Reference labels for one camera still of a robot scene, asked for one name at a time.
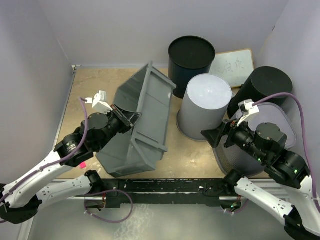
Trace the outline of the grey plastic crate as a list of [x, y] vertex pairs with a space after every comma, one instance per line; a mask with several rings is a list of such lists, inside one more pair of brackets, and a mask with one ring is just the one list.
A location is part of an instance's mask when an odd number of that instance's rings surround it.
[[114, 178], [156, 169], [166, 147], [171, 99], [176, 85], [149, 62], [117, 88], [113, 104], [140, 112], [134, 128], [117, 134], [95, 156]]

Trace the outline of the grey round plastic bin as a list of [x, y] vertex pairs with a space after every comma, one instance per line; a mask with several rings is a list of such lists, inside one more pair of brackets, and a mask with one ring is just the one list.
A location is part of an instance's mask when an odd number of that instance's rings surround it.
[[200, 74], [187, 84], [176, 125], [187, 138], [202, 142], [201, 131], [216, 129], [232, 99], [230, 85], [213, 74]]

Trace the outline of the black ribbed round bin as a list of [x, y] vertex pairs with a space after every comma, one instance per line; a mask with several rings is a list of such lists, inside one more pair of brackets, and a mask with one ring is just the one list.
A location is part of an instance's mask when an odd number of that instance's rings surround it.
[[258, 67], [231, 99], [227, 115], [232, 118], [239, 110], [238, 103], [244, 100], [251, 99], [253, 102], [257, 102], [273, 94], [291, 93], [292, 91], [292, 80], [285, 72], [271, 66]]

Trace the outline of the dark blue round bin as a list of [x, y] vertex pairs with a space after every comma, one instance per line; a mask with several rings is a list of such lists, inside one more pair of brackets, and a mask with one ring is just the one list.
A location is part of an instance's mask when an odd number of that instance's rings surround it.
[[168, 56], [168, 77], [176, 85], [173, 95], [182, 99], [192, 78], [209, 73], [216, 50], [208, 40], [187, 35], [169, 45]]

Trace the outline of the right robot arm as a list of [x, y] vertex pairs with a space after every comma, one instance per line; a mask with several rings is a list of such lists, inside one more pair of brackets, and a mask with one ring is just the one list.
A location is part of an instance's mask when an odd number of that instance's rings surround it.
[[295, 240], [320, 238], [320, 212], [312, 187], [313, 179], [306, 161], [285, 148], [287, 135], [273, 123], [261, 123], [255, 131], [247, 122], [224, 120], [216, 129], [203, 130], [212, 148], [227, 136], [225, 148], [238, 146], [258, 161], [268, 176], [287, 192], [290, 202], [275, 197], [233, 169], [221, 181], [220, 189], [228, 196], [245, 197], [276, 218]]

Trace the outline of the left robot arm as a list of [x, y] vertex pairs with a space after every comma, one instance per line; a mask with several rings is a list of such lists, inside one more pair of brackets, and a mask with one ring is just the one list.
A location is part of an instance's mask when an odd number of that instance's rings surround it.
[[75, 131], [59, 142], [48, 156], [24, 176], [0, 186], [1, 222], [21, 224], [43, 208], [75, 196], [98, 196], [105, 189], [95, 170], [70, 181], [51, 185], [101, 151], [117, 134], [129, 132], [142, 116], [111, 105], [108, 113], [85, 114]]

